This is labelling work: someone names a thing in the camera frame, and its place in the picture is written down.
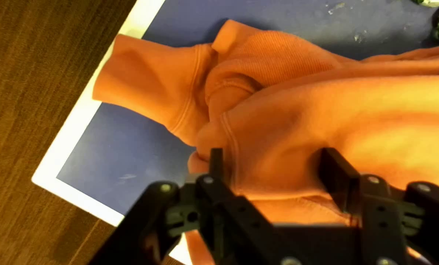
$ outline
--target orange cloth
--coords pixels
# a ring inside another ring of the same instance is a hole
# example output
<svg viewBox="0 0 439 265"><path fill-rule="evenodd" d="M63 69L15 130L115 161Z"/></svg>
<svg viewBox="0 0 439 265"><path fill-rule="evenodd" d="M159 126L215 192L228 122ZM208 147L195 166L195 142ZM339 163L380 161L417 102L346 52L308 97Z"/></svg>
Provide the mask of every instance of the orange cloth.
<svg viewBox="0 0 439 265"><path fill-rule="evenodd" d="M317 179L326 145L395 186L439 183L439 46L352 60L234 20L195 46L118 35L94 98L195 145L192 173L222 147L230 186L273 222L346 222Z"/></svg>

